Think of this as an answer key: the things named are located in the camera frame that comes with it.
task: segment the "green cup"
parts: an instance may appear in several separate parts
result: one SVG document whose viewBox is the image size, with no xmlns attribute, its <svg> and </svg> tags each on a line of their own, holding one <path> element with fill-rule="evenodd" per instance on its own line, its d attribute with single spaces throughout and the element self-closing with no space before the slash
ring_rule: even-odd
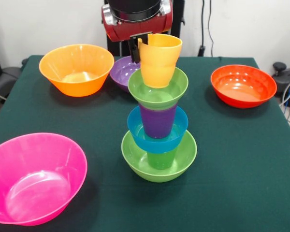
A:
<svg viewBox="0 0 290 232">
<path fill-rule="evenodd" d="M 151 88 L 144 84 L 141 70 L 135 71 L 128 82 L 131 95 L 149 110 L 166 110 L 174 106 L 188 88 L 188 77 L 175 68 L 169 85 L 165 88 Z"/>
<path fill-rule="evenodd" d="M 170 168 L 173 164 L 177 147 L 171 151 L 164 153 L 147 152 L 148 164 L 155 169 L 164 170 Z"/>
</svg>

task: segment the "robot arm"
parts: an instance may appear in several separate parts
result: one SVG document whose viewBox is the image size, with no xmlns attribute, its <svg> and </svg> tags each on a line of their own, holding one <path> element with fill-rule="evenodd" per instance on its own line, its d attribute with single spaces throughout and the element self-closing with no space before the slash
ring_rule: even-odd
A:
<svg viewBox="0 0 290 232">
<path fill-rule="evenodd" d="M 102 6 L 102 21 L 113 42 L 127 40 L 133 62 L 140 62 L 137 39 L 148 43 L 149 33 L 168 31 L 172 26 L 171 0 L 108 0 Z"/>
</svg>

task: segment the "cup rim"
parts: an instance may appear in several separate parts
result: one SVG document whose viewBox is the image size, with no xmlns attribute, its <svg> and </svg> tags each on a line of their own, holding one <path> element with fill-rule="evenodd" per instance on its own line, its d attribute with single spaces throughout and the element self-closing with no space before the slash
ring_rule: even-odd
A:
<svg viewBox="0 0 290 232">
<path fill-rule="evenodd" d="M 58 51 L 58 50 L 61 50 L 61 49 L 67 48 L 67 47 L 75 47 L 75 46 L 97 47 L 97 48 L 99 48 L 99 49 L 101 49 L 101 50 L 106 51 L 107 54 L 111 55 L 111 57 L 113 58 L 113 60 L 112 60 L 112 65 L 110 66 L 110 68 L 108 69 L 108 71 L 106 71 L 106 72 L 104 72 L 103 74 L 99 75 L 98 78 L 93 79 L 93 80 L 89 80 L 89 81 L 81 81 L 81 82 L 62 82 L 62 81 L 59 81 L 59 80 L 55 80 L 55 79 L 53 79 L 53 78 L 50 78 L 50 77 L 48 77 L 47 75 L 44 74 L 44 72 L 42 71 L 41 65 L 42 65 L 42 63 L 44 62 L 44 60 L 46 59 L 46 58 L 45 58 L 46 56 L 48 56 L 48 55 L 50 55 L 50 54 L 52 54 L 52 53 L 55 53 L 55 52 Z M 97 80 L 97 79 L 100 79 L 102 76 L 107 75 L 107 74 L 111 71 L 111 69 L 112 69 L 112 67 L 113 67 L 113 65 L 114 65 L 114 62 L 115 62 L 114 56 L 112 55 L 112 53 L 110 53 L 110 52 L 109 52 L 108 50 L 106 50 L 105 48 L 100 47 L 100 46 L 97 46 L 97 45 L 93 45 L 93 44 L 87 44 L 87 43 L 76 43 L 76 44 L 70 44 L 70 45 L 65 45 L 65 46 L 57 47 L 57 48 L 55 48 L 55 49 L 49 51 L 48 53 L 46 53 L 46 54 L 42 57 L 42 59 L 40 60 L 40 62 L 39 62 L 39 70 L 40 70 L 41 74 L 42 74 L 43 76 L 45 76 L 48 80 L 52 80 L 52 81 L 56 81 L 56 82 L 60 82 L 60 83 L 66 83 L 66 84 L 80 84 L 80 83 L 86 83 L 86 82 L 90 82 L 90 81 L 95 81 L 95 80 Z"/>
<path fill-rule="evenodd" d="M 146 47 L 147 47 L 147 46 L 150 46 L 150 47 L 158 47 L 158 48 L 161 48 L 161 49 L 175 48 L 175 47 L 179 47 L 179 46 L 182 46 L 182 45 L 183 45 L 183 41 L 182 41 L 180 38 L 178 38 L 178 37 L 176 37 L 176 36 L 173 36 L 173 35 L 162 34 L 162 33 L 155 33 L 155 34 L 153 34 L 153 33 L 149 33 L 149 35 L 159 35 L 159 36 L 165 36 L 165 37 L 174 37 L 174 38 L 178 39 L 178 40 L 180 41 L 180 43 L 179 43 L 178 45 L 176 45 L 176 46 L 160 47 L 160 46 L 153 46 L 153 45 L 145 44 L 145 43 L 142 42 L 142 39 L 141 39 L 141 38 L 139 38 L 137 41 L 138 41 L 138 42 L 140 41 L 140 42 L 142 43 L 142 45 L 144 45 L 144 46 L 146 46 Z"/>
</svg>

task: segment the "purple cup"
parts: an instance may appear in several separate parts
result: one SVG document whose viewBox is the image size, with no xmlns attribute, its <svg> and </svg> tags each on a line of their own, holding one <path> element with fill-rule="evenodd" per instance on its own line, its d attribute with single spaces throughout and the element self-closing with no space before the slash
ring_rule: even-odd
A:
<svg viewBox="0 0 290 232">
<path fill-rule="evenodd" d="M 140 69 L 140 63 L 133 63 L 131 56 L 123 57 L 117 60 L 111 71 L 110 76 L 113 81 L 123 90 L 129 93 L 128 90 L 128 81 L 131 75 L 138 69 Z"/>
<path fill-rule="evenodd" d="M 166 110 L 150 110 L 141 104 L 141 117 L 145 134 L 154 139 L 162 139 L 171 133 L 177 104 Z"/>
</svg>

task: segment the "blue bowl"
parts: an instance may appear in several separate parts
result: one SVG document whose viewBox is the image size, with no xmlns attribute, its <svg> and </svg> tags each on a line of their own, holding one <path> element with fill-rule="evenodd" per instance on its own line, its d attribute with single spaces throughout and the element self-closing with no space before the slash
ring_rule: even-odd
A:
<svg viewBox="0 0 290 232">
<path fill-rule="evenodd" d="M 182 140 L 188 127 L 188 117 L 179 106 L 176 107 L 171 133 L 163 139 L 153 139 L 146 135 L 141 118 L 140 107 L 135 107 L 128 116 L 128 128 L 135 143 L 144 151 L 163 153 L 175 149 Z"/>
</svg>

